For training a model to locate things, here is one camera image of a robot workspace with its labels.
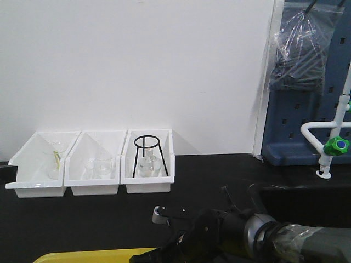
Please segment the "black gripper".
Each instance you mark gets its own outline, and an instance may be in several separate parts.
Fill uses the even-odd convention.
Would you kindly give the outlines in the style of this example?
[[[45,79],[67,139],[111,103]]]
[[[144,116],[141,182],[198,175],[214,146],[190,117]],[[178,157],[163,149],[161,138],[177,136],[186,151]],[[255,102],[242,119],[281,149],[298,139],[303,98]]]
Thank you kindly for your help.
[[[191,222],[191,227],[172,237],[163,247],[133,255],[130,262],[211,262],[223,257],[220,228],[226,211],[204,209]]]

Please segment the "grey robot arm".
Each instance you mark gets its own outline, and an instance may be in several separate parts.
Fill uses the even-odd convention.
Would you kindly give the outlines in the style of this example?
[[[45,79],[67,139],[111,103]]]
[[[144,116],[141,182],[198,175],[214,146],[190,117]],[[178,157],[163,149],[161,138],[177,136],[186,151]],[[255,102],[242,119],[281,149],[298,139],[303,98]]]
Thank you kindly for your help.
[[[204,209],[164,246],[129,262],[211,262],[226,255],[254,262],[350,262],[350,229],[278,222],[250,210]]]

